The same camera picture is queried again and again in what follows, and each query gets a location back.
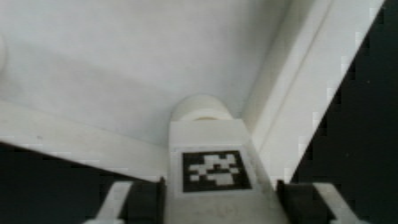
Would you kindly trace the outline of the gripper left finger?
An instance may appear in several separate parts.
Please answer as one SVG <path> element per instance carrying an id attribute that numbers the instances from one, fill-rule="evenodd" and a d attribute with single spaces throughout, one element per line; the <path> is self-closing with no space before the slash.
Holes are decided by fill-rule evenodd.
<path id="1" fill-rule="evenodd" d="M 119 218 L 119 215 L 127 199 L 131 186 L 131 181 L 117 181 L 111 184 L 95 217 L 88 219 L 81 224 L 124 224 L 124 220 Z"/>

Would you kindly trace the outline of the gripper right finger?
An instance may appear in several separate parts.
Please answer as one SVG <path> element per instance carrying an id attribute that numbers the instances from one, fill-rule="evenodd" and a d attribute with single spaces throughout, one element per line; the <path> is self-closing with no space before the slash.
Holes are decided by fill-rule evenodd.
<path id="1" fill-rule="evenodd" d="M 328 224 L 367 224 L 353 213 L 335 186 L 330 183 L 314 183 L 312 186 L 334 215 Z"/>

